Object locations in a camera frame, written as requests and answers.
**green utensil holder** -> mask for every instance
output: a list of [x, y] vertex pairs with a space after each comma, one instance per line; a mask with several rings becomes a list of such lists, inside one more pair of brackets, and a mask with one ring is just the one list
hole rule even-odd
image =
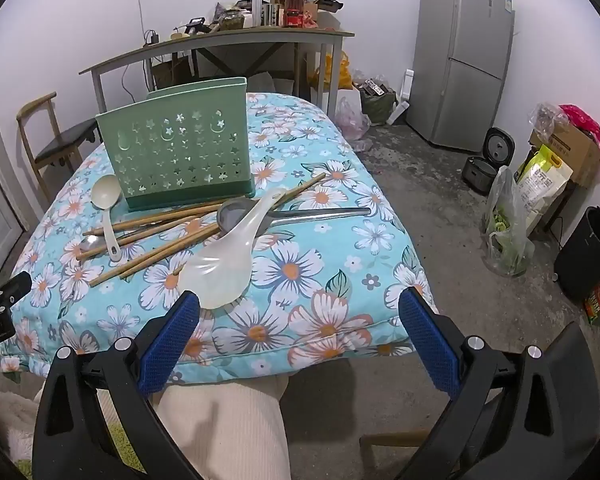
[[254, 193], [246, 79], [182, 87], [96, 116], [131, 211]]

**silver refrigerator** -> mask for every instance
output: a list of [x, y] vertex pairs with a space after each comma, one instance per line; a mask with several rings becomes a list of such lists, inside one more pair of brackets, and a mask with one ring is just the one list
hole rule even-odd
[[511, 0], [420, 0], [407, 123], [433, 144], [482, 149], [507, 73]]

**gray ladle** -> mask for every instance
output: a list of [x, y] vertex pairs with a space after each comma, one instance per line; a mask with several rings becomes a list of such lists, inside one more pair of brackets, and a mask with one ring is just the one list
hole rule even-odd
[[[224, 202], [216, 221], [223, 233], [228, 233], [257, 204], [251, 198], [232, 198]], [[334, 207], [328, 209], [311, 209], [308, 211], [269, 211], [260, 223], [256, 236], [262, 236], [267, 229], [283, 224], [296, 224], [347, 216], [366, 216], [371, 214], [368, 207]]]

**cardboard box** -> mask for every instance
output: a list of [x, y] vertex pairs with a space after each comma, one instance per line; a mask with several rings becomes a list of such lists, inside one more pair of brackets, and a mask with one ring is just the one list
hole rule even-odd
[[311, 4], [309, 2], [305, 2], [304, 3], [304, 12], [308, 12], [309, 13], [309, 17], [312, 20], [317, 20], [318, 19], [318, 5], [316, 4]]
[[[536, 148], [542, 146], [535, 130], [529, 143]], [[600, 165], [600, 148], [593, 140], [571, 124], [556, 124], [547, 145], [573, 170], [571, 180], [574, 183], [582, 187], [593, 184]]]

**wooden chopstick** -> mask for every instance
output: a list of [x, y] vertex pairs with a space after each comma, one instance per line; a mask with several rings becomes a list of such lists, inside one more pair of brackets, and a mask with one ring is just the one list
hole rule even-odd
[[136, 266], [140, 261], [142, 261], [142, 259], [149, 258], [149, 257], [153, 256], [154, 254], [158, 254], [161, 251], [165, 250], [166, 248], [174, 246], [180, 240], [182, 240], [182, 238], [178, 238], [167, 244], [161, 245], [160, 247], [156, 247], [155, 249], [149, 251], [148, 253], [142, 254], [141, 256], [138, 256], [137, 258], [134, 258], [133, 260], [128, 261], [126, 264], [122, 264], [122, 265], [116, 267], [115, 269], [111, 269], [111, 270], [108, 270], [107, 272], [103, 272], [100, 276], [98, 276], [94, 280], [91, 280], [89, 282], [89, 286], [99, 285], [102, 282], [106, 282], [109, 278], [113, 278], [114, 276], [122, 274], [123, 272], [125, 272], [125, 270], [129, 270], [133, 266]]
[[[314, 184], [320, 182], [326, 176], [325, 173], [321, 173], [318, 176], [313, 177], [311, 180], [308, 180], [302, 186], [297, 186], [293, 189], [287, 191], [278, 202], [276, 202], [274, 207], [280, 206], [283, 203], [288, 202], [289, 200], [294, 199], [303, 191], [307, 190]], [[185, 236], [184, 238], [180, 238], [178, 240], [174, 240], [169, 244], [165, 244], [161, 247], [155, 248], [153, 251], [149, 251], [147, 254], [143, 254], [142, 256], [138, 256], [137, 258], [123, 264], [115, 269], [112, 269], [108, 272], [104, 272], [100, 276], [98, 276], [95, 280], [91, 280], [89, 282], [89, 286], [96, 286], [102, 282], [106, 282], [109, 278], [113, 278], [114, 276], [120, 276], [121, 278], [126, 278], [127, 276], [131, 276], [138, 272], [138, 270], [142, 270], [146, 267], [153, 265], [155, 262], [159, 262], [161, 259], [166, 258], [167, 256], [171, 256], [175, 254], [187, 246], [199, 242], [200, 240], [205, 240], [210, 236], [213, 236], [216, 233], [220, 232], [220, 228], [218, 224], [214, 222], [207, 227], [204, 227], [190, 235]], [[178, 266], [173, 274], [177, 276], [180, 271], [184, 268], [184, 264]]]
[[171, 256], [172, 254], [178, 253], [181, 250], [187, 248], [190, 245], [193, 245], [196, 242], [205, 240], [206, 238], [209, 238], [210, 236], [213, 236], [216, 233], [220, 232], [220, 228], [218, 227], [218, 224], [216, 222], [213, 222], [211, 225], [208, 225], [206, 227], [203, 227], [202, 229], [196, 231], [195, 233], [192, 233], [188, 236], [185, 236], [184, 238], [181, 238], [179, 240], [178, 243], [165, 248], [163, 251], [161, 251], [160, 253], [154, 254], [154, 256], [150, 256], [149, 258], [144, 259], [143, 261], [139, 262], [136, 266], [133, 266], [131, 269], [126, 270], [125, 272], [122, 272], [122, 274], [120, 274], [120, 279], [124, 279], [127, 276], [131, 276], [132, 274], [135, 274], [136, 272], [138, 272], [138, 270], [142, 270], [145, 269], [147, 267], [152, 266], [154, 263], [159, 262], [160, 260], [163, 260], [165, 258], [167, 258], [168, 256]]
[[[302, 186], [297, 186], [293, 189], [290, 189], [289, 191], [287, 191], [281, 198], [280, 200], [278, 200], [272, 207], [272, 209], [275, 209], [277, 207], [280, 207], [281, 205], [285, 204], [286, 202], [289, 202], [290, 200], [293, 200], [296, 196], [298, 196], [300, 193], [302, 193], [303, 191], [306, 191], [307, 189], [309, 189], [311, 186], [313, 186], [314, 184], [317, 184], [318, 182], [320, 182], [322, 179], [324, 179], [327, 176], [326, 173], [321, 173], [320, 175], [314, 176], [311, 180], [307, 180], [304, 184], [302, 184]], [[176, 267], [176, 269], [173, 271], [173, 275], [177, 276], [178, 274], [180, 274], [180, 271], [182, 269], [184, 269], [185, 264], [180, 264], [179, 266]]]
[[[213, 202], [206, 202], [204, 204], [198, 204], [195, 206], [189, 206], [182, 209], [177, 209], [175, 211], [167, 211], [163, 213], [143, 216], [141, 218], [135, 218], [133, 220], [126, 220], [124, 222], [118, 222], [117, 224], [113, 224], [114, 231], [126, 231], [131, 228], [140, 227], [147, 224], [153, 224], [156, 222], [162, 222], [166, 220], [174, 220], [177, 218], [184, 218], [186, 216], [191, 215], [203, 215], [206, 213], [211, 213], [212, 211], [217, 211], [219, 207], [226, 201], [224, 200], [214, 200]], [[104, 231], [102, 227], [97, 229], [91, 229], [90, 231], [85, 231], [82, 233], [82, 236], [88, 235], [96, 235], [102, 236]]]
[[[163, 231], [171, 229], [172, 227], [176, 227], [176, 225], [182, 224], [187, 221], [191, 221], [195, 217], [196, 216], [187, 216], [184, 218], [178, 218], [177, 220], [174, 220], [173, 222], [169, 222], [168, 224], [158, 225], [156, 227], [152, 227], [150, 229], [145, 229], [145, 230], [137, 232], [137, 233], [125, 235], [123, 237], [118, 238], [118, 244], [121, 247], [125, 246], [127, 244], [136, 242], [138, 240], [142, 240], [143, 238], [147, 238], [149, 236], [152, 236], [157, 233], [161, 233]], [[89, 251], [84, 251], [83, 253], [80, 253], [78, 256], [76, 256], [75, 259], [78, 260], [79, 262], [81, 262], [82, 260], [87, 260], [88, 258], [93, 258], [94, 256], [97, 256], [98, 254], [102, 254], [102, 253], [106, 253], [106, 252], [107, 252], [107, 246], [104, 245], [101, 247], [96, 247], [95, 249], [91, 249]]]

